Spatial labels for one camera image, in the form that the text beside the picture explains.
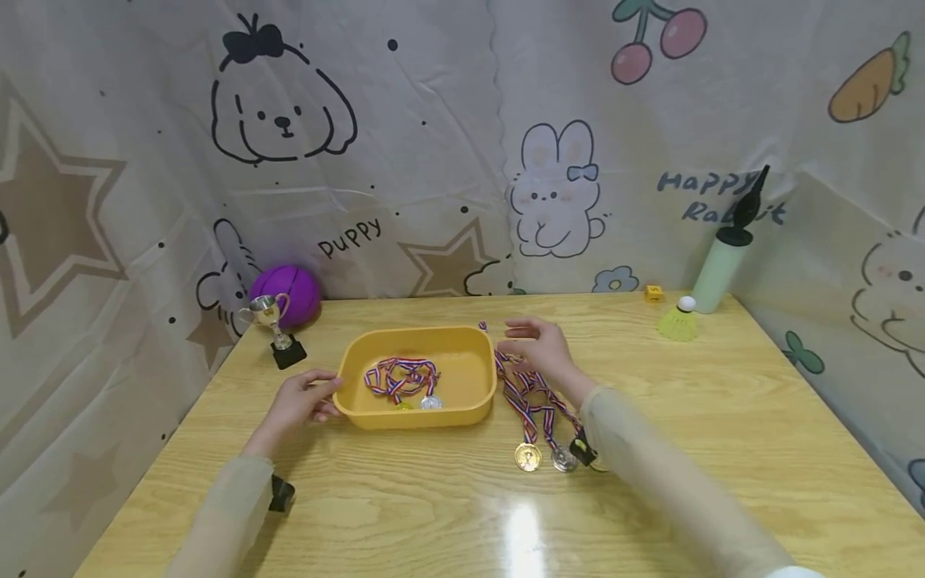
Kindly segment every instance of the hand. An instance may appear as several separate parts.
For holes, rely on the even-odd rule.
[[[319,379],[327,381],[316,384]],[[338,388],[337,374],[323,369],[311,369],[286,379],[241,455],[271,458],[277,447],[305,422],[323,423],[328,417],[339,417],[340,412],[331,400]]]
[[[554,379],[573,372],[575,364],[569,352],[568,341],[559,326],[537,317],[518,317],[506,322],[508,338],[527,338],[530,341],[502,341],[498,349],[509,355],[519,355],[532,369]]]
[[[517,368],[519,371],[535,370],[552,379],[572,406],[581,409],[597,383],[572,361],[569,343],[559,326],[536,317],[519,317],[505,323],[510,327],[505,337],[532,340],[502,341],[498,349],[523,357],[526,366]]]

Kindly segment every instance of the carrot drawing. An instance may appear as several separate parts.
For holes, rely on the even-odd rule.
[[[841,123],[863,120],[880,110],[890,94],[902,92],[909,68],[910,39],[909,32],[903,32],[893,46],[855,70],[829,101],[829,117]]]

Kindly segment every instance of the small yellow cube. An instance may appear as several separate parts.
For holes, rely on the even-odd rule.
[[[661,292],[661,286],[659,285],[646,285],[646,292],[643,297],[649,303],[665,301],[665,294]]]

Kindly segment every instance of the yellow plastic tray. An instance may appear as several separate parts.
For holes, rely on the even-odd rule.
[[[389,357],[427,358],[440,373],[434,395],[439,410],[418,409],[421,391],[407,398],[412,410],[398,410],[364,382],[366,372]],[[475,424],[488,415],[498,387],[494,349],[475,327],[422,327],[372,331],[358,337],[340,363],[343,385],[334,404],[363,429],[411,429]]]

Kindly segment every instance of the striped ribbon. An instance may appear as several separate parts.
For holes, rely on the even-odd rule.
[[[483,331],[488,331],[487,324],[484,321],[480,321],[478,327]],[[504,398],[511,407],[520,414],[521,419],[524,421],[524,438],[527,440],[527,443],[536,442],[539,435],[537,425],[534,423],[532,416],[533,413],[537,412],[544,413],[543,436],[546,438],[551,448],[555,449],[558,447],[558,444],[553,438],[557,410],[562,412],[562,414],[572,422],[572,426],[577,434],[581,429],[581,422],[578,421],[578,418],[569,411],[565,403],[563,403],[562,400],[559,399],[559,396],[549,387],[543,375],[536,371],[514,372],[514,377],[516,377],[523,386],[523,388],[520,388],[508,377],[505,371],[507,363],[515,363],[515,360],[510,355],[495,350],[495,369],[498,372],[498,377],[504,382]],[[549,404],[531,406],[526,396],[534,391],[539,391],[545,395]]]
[[[401,379],[393,376],[396,369],[404,372]],[[431,361],[402,357],[384,359],[363,376],[366,386],[373,393],[389,396],[395,405],[401,403],[402,395],[412,396],[424,388],[426,388],[426,395],[434,395],[439,378],[440,373]]]

